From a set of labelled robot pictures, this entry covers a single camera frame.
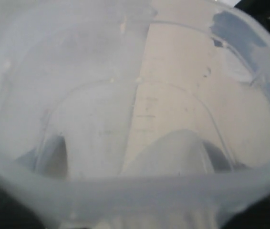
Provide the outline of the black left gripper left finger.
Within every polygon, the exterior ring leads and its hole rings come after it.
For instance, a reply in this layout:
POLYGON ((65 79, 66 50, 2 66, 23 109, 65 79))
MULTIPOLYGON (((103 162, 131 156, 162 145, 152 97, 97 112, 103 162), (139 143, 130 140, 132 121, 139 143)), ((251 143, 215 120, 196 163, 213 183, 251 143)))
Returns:
POLYGON ((45 177, 66 178, 68 175, 66 143, 63 136, 52 136, 41 149, 33 148, 16 161, 33 173, 45 177))

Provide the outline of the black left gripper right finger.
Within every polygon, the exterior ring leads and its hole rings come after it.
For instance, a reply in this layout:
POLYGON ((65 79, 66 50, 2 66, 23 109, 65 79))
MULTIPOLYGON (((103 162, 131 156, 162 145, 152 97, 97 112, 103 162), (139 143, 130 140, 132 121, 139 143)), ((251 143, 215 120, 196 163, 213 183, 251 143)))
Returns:
POLYGON ((202 153, 208 165, 209 173, 227 173, 232 171, 232 165, 223 151, 208 140, 202 141, 202 153))

